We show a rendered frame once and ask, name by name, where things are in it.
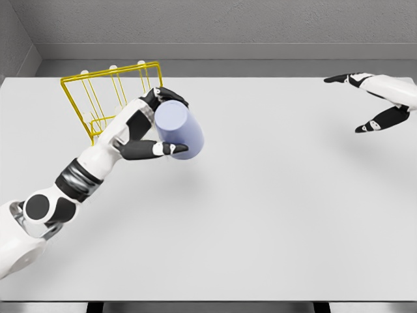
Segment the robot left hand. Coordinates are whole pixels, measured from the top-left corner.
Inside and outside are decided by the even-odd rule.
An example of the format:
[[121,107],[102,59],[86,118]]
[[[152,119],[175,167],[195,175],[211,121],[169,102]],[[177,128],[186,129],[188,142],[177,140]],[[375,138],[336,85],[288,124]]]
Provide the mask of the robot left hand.
[[168,100],[179,101],[188,108],[187,101],[165,87],[154,87],[129,102],[101,133],[95,146],[98,160],[147,160],[186,152],[188,146],[181,143],[143,139],[154,123],[158,107]]

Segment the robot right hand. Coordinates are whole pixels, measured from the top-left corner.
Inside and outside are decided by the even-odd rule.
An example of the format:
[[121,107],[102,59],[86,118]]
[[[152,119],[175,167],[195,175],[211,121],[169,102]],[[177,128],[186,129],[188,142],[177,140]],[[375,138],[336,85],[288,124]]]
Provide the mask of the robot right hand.
[[325,83],[347,83],[393,106],[380,112],[368,122],[356,127],[356,133],[375,132],[391,128],[406,121],[417,111],[417,85],[385,74],[354,72],[338,74],[324,79]]

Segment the light blue cup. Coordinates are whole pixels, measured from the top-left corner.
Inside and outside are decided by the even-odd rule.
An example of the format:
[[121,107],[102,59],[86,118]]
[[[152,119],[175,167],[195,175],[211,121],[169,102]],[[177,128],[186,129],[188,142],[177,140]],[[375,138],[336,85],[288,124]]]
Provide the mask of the light blue cup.
[[162,141],[188,146],[188,150],[172,155],[177,160],[196,157],[204,146],[203,131],[189,109],[176,100],[163,102],[154,114],[154,122]]

